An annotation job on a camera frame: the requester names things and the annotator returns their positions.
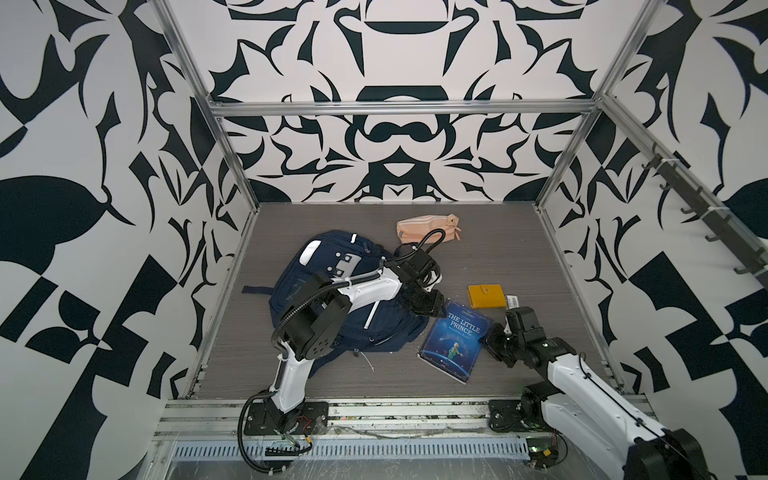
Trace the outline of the navy blue backpack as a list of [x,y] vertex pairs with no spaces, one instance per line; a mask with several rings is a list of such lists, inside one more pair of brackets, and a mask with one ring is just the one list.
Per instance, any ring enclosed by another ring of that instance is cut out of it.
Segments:
[[[245,294],[266,295],[272,324],[277,326],[289,304],[313,276],[324,274],[338,283],[348,277],[367,275],[381,259],[396,255],[357,233],[332,230],[315,235],[295,254],[272,287],[245,286]],[[395,352],[414,341],[429,320],[413,313],[407,306],[404,292],[389,301],[369,304],[346,317],[332,349],[314,361],[311,372],[337,359],[345,352]]]

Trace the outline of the blue Little Prince book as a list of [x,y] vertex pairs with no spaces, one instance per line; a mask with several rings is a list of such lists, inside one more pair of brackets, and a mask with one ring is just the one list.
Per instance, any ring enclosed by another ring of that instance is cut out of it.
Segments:
[[418,357],[454,380],[466,384],[493,320],[455,301],[448,301],[445,314],[433,323],[418,350]]

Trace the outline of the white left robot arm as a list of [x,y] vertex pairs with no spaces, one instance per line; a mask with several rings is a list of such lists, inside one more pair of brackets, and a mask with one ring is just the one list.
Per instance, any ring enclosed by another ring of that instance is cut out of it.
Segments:
[[269,403],[282,414],[298,409],[306,398],[313,363],[332,350],[350,313],[402,293],[414,314],[442,315],[445,299],[436,289],[441,280],[440,267],[430,251],[422,249],[382,258],[374,269],[358,275],[334,279],[322,272],[313,275],[286,307],[271,336],[279,351],[279,367]]

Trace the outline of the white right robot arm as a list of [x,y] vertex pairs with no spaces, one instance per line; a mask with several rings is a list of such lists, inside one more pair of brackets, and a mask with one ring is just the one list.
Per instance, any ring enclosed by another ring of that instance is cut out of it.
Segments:
[[530,307],[506,311],[481,345],[497,361],[518,363],[541,380],[517,401],[493,400],[489,427],[497,433],[542,429],[562,436],[611,479],[710,479],[699,442],[642,412],[588,365],[567,341],[550,337]]

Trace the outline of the pink pencil case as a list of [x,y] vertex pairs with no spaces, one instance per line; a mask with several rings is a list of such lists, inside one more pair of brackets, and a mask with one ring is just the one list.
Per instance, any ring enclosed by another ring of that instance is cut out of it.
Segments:
[[445,241],[460,239],[459,217],[453,214],[413,217],[399,220],[396,225],[397,237],[402,244],[418,243],[427,233],[435,229],[445,231]]

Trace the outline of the small green circuit board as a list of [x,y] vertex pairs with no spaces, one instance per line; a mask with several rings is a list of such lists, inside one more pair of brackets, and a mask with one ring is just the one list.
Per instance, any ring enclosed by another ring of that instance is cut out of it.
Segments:
[[569,447],[559,435],[527,439],[529,460],[527,466],[534,470],[552,469],[568,457]]

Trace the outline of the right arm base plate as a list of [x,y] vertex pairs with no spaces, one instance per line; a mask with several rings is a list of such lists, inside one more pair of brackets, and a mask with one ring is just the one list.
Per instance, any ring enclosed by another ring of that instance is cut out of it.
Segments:
[[556,431],[544,420],[542,402],[532,395],[490,400],[488,410],[488,427],[495,433]]

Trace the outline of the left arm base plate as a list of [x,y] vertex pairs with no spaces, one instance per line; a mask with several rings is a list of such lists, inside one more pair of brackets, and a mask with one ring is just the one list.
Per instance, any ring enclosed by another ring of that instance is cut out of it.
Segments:
[[279,410],[272,400],[252,403],[245,415],[246,436],[311,435],[327,426],[329,404],[304,401],[289,412]]

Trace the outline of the grey wall hook rack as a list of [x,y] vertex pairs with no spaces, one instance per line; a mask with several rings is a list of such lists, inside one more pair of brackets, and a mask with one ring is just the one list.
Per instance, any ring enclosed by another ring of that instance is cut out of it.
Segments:
[[735,267],[734,272],[737,275],[751,275],[767,289],[767,244],[733,209],[706,187],[681,159],[663,156],[657,143],[653,143],[650,148],[642,148],[641,152],[648,159],[642,166],[643,170],[653,171],[662,180],[662,194],[656,207],[660,227],[664,203],[673,192],[684,203],[680,213],[688,221],[702,221],[710,231],[705,239],[710,243],[722,243],[740,262],[741,266]]

